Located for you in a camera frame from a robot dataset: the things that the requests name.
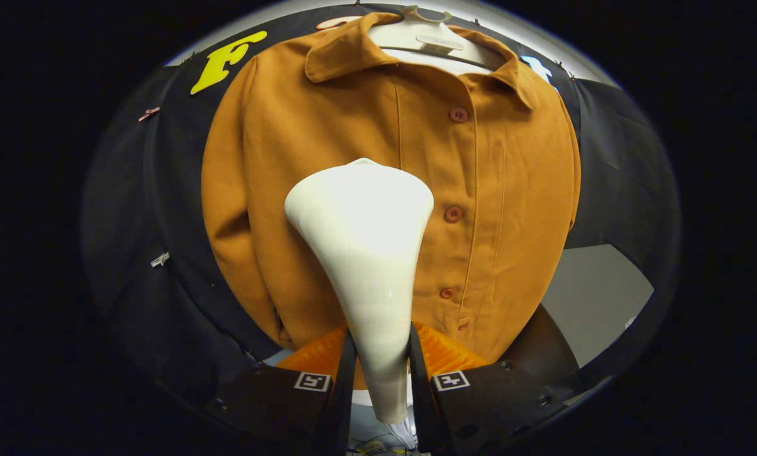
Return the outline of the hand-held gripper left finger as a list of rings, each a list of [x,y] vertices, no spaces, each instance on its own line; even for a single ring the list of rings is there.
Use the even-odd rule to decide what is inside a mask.
[[[300,352],[309,355],[321,343],[339,351],[333,374],[255,364],[206,402],[209,421],[242,455],[347,454],[356,348],[341,326]]]

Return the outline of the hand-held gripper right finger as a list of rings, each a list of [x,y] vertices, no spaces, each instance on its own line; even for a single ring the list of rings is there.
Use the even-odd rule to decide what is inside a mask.
[[[417,451],[430,455],[522,455],[566,410],[569,390],[547,386],[509,360],[441,374],[427,370],[430,330],[411,323],[408,357]]]

